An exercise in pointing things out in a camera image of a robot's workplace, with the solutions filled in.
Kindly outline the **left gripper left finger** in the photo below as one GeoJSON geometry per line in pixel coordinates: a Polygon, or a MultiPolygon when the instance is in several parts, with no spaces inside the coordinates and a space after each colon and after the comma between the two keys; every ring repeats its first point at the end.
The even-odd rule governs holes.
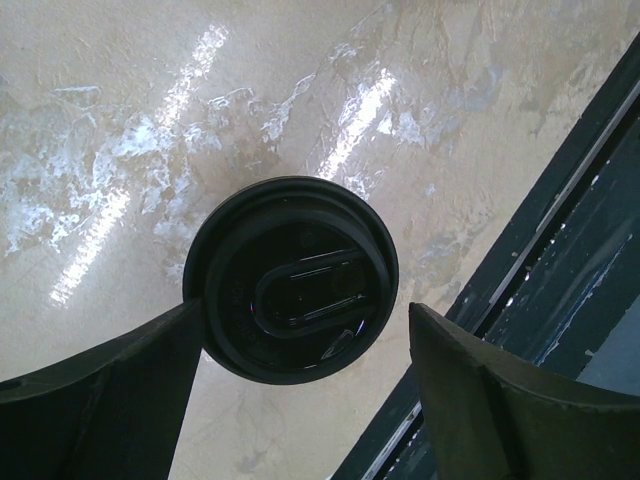
{"type": "Polygon", "coordinates": [[[202,303],[189,301],[2,382],[2,478],[167,478],[203,337],[202,303]]]}

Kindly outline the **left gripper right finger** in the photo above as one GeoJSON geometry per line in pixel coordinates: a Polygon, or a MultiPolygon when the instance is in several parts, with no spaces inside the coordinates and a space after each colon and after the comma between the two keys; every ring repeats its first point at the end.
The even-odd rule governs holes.
{"type": "Polygon", "coordinates": [[[638,397],[542,370],[424,304],[409,337],[439,478],[638,478],[638,397]]]}

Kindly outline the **black coffee cup lid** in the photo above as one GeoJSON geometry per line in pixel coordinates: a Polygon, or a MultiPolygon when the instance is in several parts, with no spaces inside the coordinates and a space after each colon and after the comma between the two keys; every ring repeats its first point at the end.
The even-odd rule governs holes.
{"type": "Polygon", "coordinates": [[[250,185],[197,231],[182,295],[201,304],[204,351],[263,384],[313,382],[378,339],[399,286],[392,236],[348,189],[289,176],[250,185]]]}

